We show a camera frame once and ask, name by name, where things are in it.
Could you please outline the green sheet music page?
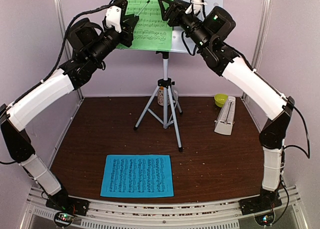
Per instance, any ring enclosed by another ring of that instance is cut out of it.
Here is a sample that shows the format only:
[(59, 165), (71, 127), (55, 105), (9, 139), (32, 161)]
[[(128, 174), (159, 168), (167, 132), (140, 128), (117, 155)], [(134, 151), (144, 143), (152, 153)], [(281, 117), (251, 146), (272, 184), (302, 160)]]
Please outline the green sheet music page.
[(128, 0), (126, 14), (139, 16), (131, 50), (169, 52), (172, 49), (173, 28), (162, 20), (158, 0)]

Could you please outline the white perforated music stand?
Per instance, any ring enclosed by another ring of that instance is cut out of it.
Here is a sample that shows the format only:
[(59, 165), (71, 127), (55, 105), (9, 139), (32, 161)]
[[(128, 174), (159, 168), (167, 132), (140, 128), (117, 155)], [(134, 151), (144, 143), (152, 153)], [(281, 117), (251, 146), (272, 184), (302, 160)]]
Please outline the white perforated music stand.
[[(187, 34), (179, 29), (177, 26), (172, 27), (172, 43), (170, 51), (154, 51), (157, 54), (162, 55), (163, 61), (163, 77), (158, 80), (157, 86), (151, 95), (148, 103), (146, 104), (144, 110), (142, 111), (139, 119), (137, 120), (134, 130), (137, 130), (140, 123), (142, 122), (146, 113), (150, 113), (155, 117), (163, 126), (164, 129), (168, 128), (170, 125), (174, 126), (178, 150), (181, 152), (183, 150), (180, 132), (178, 127), (178, 121), (176, 113), (182, 114), (182, 108), (179, 104), (178, 99), (173, 101), (172, 90), (175, 84), (171, 78), (169, 78), (168, 64), (169, 64), (169, 53), (188, 53), (194, 55), (196, 53), (197, 46), (192, 40), (187, 37)], [(157, 94), (160, 87), (164, 87), (164, 105), (158, 104)]]

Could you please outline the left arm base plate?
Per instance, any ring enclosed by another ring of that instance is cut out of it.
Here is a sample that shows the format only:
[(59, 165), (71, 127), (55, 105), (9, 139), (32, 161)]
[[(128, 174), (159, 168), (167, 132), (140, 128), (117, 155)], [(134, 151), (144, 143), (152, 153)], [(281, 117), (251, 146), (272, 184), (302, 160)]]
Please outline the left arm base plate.
[(86, 199), (68, 196), (65, 198), (50, 197), (47, 199), (45, 206), (71, 215), (86, 216), (89, 204), (90, 202)]

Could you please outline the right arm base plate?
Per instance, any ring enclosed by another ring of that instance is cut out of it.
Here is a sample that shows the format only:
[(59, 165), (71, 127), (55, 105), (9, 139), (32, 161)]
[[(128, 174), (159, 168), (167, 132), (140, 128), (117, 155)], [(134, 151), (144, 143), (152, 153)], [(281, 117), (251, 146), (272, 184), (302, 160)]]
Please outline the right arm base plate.
[(238, 203), (243, 216), (271, 211), (273, 208), (282, 205), (282, 201), (279, 197), (272, 200), (269, 197), (261, 197), (260, 195), (241, 199)]

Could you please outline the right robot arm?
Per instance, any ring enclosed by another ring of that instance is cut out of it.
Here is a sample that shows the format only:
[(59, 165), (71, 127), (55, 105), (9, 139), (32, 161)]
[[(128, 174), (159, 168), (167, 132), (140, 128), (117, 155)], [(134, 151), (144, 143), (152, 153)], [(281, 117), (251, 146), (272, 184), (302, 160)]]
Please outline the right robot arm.
[(287, 129), (298, 108), (291, 96), (285, 96), (250, 65), (243, 53), (225, 40), (236, 27), (232, 16), (215, 6), (200, 20), (194, 12), (196, 3), (183, 0), (157, 0), (161, 19), (169, 27), (180, 27), (190, 38), (210, 70), (233, 83), (264, 111), (267, 121), (259, 133), (263, 149), (263, 177), (256, 205), (268, 209), (275, 201), (285, 166)]

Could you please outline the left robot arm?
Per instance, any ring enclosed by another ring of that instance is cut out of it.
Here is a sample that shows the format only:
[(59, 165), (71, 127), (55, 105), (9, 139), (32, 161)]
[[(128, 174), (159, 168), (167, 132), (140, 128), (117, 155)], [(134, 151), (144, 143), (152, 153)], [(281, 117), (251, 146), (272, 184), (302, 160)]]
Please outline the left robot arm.
[(91, 22), (87, 12), (77, 14), (66, 28), (63, 42), (72, 46), (70, 60), (56, 62), (50, 73), (14, 102), (0, 108), (0, 129), (13, 162), (20, 164), (61, 211), (72, 207), (62, 183), (36, 154), (26, 126), (61, 97), (85, 85), (97, 69), (106, 68), (105, 58), (118, 45), (130, 47), (139, 21), (127, 14), (128, 0), (111, 0), (103, 5), (102, 24)]

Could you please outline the blue sheet music page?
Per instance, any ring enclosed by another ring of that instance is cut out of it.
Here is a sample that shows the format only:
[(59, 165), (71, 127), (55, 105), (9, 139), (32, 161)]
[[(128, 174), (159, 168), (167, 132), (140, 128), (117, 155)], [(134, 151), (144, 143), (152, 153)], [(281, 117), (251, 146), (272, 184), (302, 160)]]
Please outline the blue sheet music page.
[(100, 196), (106, 198), (168, 198), (174, 196), (169, 155), (106, 157)]

